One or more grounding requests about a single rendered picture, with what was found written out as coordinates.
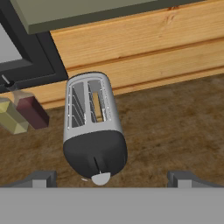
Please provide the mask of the grey toaster lever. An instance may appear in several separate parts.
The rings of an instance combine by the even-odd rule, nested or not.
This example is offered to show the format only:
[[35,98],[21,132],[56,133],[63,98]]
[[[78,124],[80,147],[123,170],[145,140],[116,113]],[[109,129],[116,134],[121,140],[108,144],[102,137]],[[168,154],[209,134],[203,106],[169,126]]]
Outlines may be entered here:
[[110,180],[111,174],[109,172],[99,173],[94,175],[91,179],[97,186],[104,186]]

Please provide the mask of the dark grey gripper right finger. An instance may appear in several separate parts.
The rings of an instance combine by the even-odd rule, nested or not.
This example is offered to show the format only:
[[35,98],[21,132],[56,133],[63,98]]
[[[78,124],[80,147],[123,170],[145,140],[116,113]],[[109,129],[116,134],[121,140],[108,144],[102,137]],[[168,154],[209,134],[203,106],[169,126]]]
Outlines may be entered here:
[[168,171],[168,187],[176,188],[203,188],[221,187],[221,185],[198,178],[190,171]]

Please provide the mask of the black framed window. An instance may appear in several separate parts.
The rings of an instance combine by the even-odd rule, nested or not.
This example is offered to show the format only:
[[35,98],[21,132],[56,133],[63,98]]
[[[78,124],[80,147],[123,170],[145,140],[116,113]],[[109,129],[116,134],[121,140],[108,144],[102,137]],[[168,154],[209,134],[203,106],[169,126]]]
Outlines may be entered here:
[[0,0],[0,94],[9,81],[19,89],[68,79],[49,31],[28,34],[11,0]]

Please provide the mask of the bread slice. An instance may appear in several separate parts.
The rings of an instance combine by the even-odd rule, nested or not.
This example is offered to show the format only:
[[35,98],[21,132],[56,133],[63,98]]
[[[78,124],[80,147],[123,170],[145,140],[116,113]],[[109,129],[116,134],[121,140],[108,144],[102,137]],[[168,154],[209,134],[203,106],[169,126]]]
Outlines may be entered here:
[[103,117],[102,117],[102,108],[99,100],[99,96],[97,92],[93,92],[93,103],[94,103],[94,113],[96,116],[97,122],[102,122]]

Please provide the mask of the silver and black toaster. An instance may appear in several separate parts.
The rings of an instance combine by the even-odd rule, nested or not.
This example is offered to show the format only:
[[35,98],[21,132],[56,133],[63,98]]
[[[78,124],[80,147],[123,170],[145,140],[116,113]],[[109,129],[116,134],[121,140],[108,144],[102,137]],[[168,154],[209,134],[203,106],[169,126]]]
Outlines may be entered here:
[[[97,92],[102,122],[93,103]],[[70,166],[86,179],[120,172],[128,151],[109,77],[101,72],[80,73],[66,83],[63,152]]]

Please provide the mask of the dark red bottle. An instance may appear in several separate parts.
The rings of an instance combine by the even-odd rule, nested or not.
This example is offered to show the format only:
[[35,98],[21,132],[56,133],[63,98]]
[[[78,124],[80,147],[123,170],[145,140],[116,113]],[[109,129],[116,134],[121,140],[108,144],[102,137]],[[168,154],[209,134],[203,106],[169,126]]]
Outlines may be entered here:
[[35,129],[47,128],[50,117],[43,109],[33,93],[25,92],[18,88],[16,82],[8,80],[2,75],[4,86],[13,93],[14,104],[19,114]]

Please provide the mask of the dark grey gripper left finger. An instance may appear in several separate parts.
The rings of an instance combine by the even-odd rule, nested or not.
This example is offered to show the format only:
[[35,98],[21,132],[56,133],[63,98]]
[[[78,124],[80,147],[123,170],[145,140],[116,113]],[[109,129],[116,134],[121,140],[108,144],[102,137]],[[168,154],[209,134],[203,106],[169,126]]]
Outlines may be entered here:
[[34,171],[26,178],[12,182],[4,187],[47,188],[57,186],[56,171]]

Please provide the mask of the yellow bottle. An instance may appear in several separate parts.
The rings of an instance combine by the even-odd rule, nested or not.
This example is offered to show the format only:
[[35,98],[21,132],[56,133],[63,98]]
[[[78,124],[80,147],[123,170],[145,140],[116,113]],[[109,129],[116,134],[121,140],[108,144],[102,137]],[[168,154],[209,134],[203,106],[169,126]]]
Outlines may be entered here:
[[16,110],[9,98],[0,97],[0,124],[11,134],[21,134],[28,130],[29,123]]

